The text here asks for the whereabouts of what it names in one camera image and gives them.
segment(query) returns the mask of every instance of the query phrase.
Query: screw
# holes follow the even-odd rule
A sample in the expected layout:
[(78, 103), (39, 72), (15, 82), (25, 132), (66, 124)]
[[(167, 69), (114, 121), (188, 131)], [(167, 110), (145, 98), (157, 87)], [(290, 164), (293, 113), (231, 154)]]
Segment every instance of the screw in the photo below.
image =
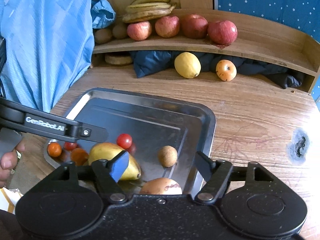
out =
[(166, 201), (165, 201), (164, 199), (158, 199), (158, 203), (159, 203), (159, 204), (165, 204), (165, 202), (166, 202)]
[(110, 196), (110, 199), (114, 202), (120, 202), (125, 200), (125, 195), (122, 193), (114, 193)]
[(197, 197), (201, 201), (210, 201), (213, 199), (213, 196), (210, 193), (199, 193)]

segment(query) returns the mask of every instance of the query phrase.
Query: red cherry tomato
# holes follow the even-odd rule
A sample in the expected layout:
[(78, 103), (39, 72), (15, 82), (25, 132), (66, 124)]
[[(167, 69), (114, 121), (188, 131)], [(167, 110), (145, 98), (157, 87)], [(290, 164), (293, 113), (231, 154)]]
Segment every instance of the red cherry tomato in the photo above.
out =
[(133, 142), (131, 146), (127, 149), (127, 151), (133, 156), (136, 153), (137, 147)]
[(127, 133), (122, 133), (117, 138), (117, 145), (123, 149), (128, 149), (132, 144), (132, 137)]
[(69, 142), (65, 142), (63, 147), (67, 150), (67, 151), (72, 151), (74, 149), (76, 149), (78, 146), (77, 143), (69, 143)]

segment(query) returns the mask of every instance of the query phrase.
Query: wooden tabletop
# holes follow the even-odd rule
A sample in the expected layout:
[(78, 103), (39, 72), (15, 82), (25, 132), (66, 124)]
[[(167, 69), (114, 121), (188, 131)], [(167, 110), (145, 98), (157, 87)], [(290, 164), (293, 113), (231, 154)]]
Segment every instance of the wooden tabletop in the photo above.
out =
[[(232, 82), (222, 82), (214, 73), (201, 73), (189, 80), (170, 69), (137, 79), (132, 66), (104, 65), (88, 70), (52, 113), (63, 115), (79, 95), (95, 87), (182, 99), (212, 109), (217, 124), (211, 158), (234, 165), (257, 161), (265, 166), (307, 203), (308, 218), (301, 235), (308, 240), (320, 238), (320, 113), (309, 94), (282, 90), (262, 76), (237, 75)], [(287, 154), (296, 129), (302, 129), (311, 141), (301, 165), (294, 165)], [(29, 171), (40, 179), (53, 171), (43, 157), (45, 140), (27, 134), (23, 155)]]

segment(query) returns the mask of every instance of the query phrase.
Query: pear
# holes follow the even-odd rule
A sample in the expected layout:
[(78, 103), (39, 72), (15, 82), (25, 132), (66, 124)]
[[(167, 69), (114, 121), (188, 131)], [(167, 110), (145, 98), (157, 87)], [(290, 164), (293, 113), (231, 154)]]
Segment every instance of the pear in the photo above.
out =
[[(112, 160), (124, 149), (114, 143), (98, 143), (93, 146), (89, 153), (88, 164), (100, 159)], [(129, 164), (120, 180), (136, 180), (141, 177), (141, 169), (137, 161), (129, 154)]]

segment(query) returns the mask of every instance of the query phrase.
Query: banana bunch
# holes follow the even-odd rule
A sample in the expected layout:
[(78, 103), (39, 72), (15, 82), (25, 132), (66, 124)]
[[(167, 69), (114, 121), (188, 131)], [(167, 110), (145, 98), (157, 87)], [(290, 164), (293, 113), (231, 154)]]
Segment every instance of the banana bunch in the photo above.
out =
[(176, 4), (171, 5), (170, 0), (134, 0), (127, 6), (122, 21), (125, 23), (143, 22), (166, 16), (172, 12)]

